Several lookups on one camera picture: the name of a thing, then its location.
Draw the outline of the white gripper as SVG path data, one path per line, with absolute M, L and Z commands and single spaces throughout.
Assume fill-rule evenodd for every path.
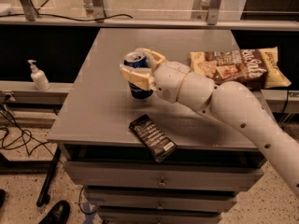
M 133 68 L 121 64 L 122 77 L 141 90 L 156 91 L 159 98 L 175 103 L 183 79 L 191 72 L 189 66 L 179 62 L 168 62 L 163 54 L 145 48 L 137 48 L 145 54 L 148 68 Z

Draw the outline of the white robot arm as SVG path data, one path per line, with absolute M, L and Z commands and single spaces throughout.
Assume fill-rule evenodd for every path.
M 148 64 L 130 67 L 122 63 L 120 70 L 125 80 L 242 133 L 299 196 L 299 143 L 280 129 L 247 87 L 235 81 L 218 86 L 189 66 L 169 62 L 162 54 L 148 49 L 137 49 L 131 55 L 134 61 L 144 57 Z

